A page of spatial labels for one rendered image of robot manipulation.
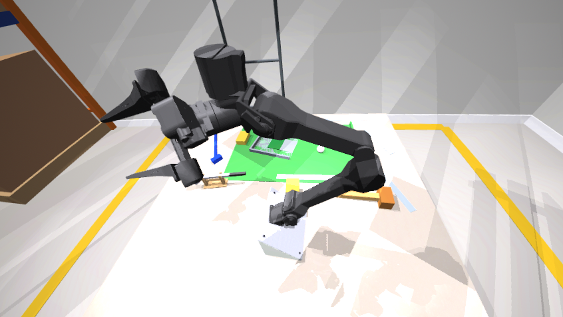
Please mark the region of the green flat mat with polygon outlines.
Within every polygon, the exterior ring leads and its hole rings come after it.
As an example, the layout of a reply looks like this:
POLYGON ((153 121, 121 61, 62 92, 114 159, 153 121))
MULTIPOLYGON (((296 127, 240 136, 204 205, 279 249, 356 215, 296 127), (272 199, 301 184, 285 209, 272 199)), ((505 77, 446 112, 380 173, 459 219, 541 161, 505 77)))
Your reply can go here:
POLYGON ((246 172, 245 176, 225 177, 228 180, 286 182, 277 174, 337 175, 353 158, 332 149, 317 151, 319 145, 298 139, 289 160, 249 151, 258 135, 250 131, 246 145, 235 145, 224 173, 246 172))

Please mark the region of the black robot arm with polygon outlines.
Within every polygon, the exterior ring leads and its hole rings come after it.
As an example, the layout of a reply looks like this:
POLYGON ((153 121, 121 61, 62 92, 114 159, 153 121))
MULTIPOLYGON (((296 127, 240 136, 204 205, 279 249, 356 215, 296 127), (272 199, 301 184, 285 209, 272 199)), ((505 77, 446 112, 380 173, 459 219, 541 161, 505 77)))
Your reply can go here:
MULTIPOLYGON (((251 77, 247 79, 243 50, 212 44, 196 49, 194 56, 221 132, 242 125, 246 133, 252 129, 263 138, 300 139, 353 156, 339 174, 303 192, 286 192, 284 202, 270 205, 269 223, 297 226, 297 220, 313 206, 351 191, 365 193, 384 186, 381 160, 369 133, 307 113, 251 77)), ((150 108, 163 135, 180 140, 184 149, 209 140, 205 125, 194 114, 196 103, 187 105, 171 95, 150 108)))

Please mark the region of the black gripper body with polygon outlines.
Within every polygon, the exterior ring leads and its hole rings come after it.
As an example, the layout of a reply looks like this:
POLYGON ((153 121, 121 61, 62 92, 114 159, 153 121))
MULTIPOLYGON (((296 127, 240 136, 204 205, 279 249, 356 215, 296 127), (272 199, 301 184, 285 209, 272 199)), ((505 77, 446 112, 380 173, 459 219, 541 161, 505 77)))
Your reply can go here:
MULTIPOLYGON (((140 88, 142 96, 151 105, 159 103, 170 96, 164 81, 154 69, 139 69, 135 70, 134 74, 138 79, 136 83, 140 88)), ((198 122, 201 125, 205 125, 208 137, 221 133, 220 126, 209 101, 196 101, 196 107, 198 109, 193 110, 194 114, 198 122)), ((170 142, 180 161, 174 168, 184 188, 198 184, 204 177, 198 161, 196 158, 191 158, 188 149, 183 148, 180 140, 172 139, 170 142)))

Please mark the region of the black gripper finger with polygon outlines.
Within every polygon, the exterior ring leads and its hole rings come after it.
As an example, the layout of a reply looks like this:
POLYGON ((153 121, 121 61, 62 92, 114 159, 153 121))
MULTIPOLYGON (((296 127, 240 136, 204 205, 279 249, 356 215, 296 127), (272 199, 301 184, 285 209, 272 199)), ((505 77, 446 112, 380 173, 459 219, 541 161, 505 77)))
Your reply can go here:
POLYGON ((161 167, 158 167, 158 168, 136 172, 134 174, 126 176, 125 178, 126 179, 132 179, 132 178, 142 178, 142 177, 148 177, 148 176, 172 176, 173 179, 176 182, 178 182, 178 181, 181 181, 181 180, 178 177, 178 174, 177 174, 177 172, 174 168, 175 165, 178 165, 178 164, 168 164, 168 165, 161 166, 161 167))
POLYGON ((136 83, 136 80, 132 81, 133 90, 131 94, 124 100, 119 106, 115 107, 108 114, 101 117, 99 120, 102 123, 109 123, 113 121, 119 121, 133 115, 151 111, 151 105, 141 94, 140 88, 136 83))

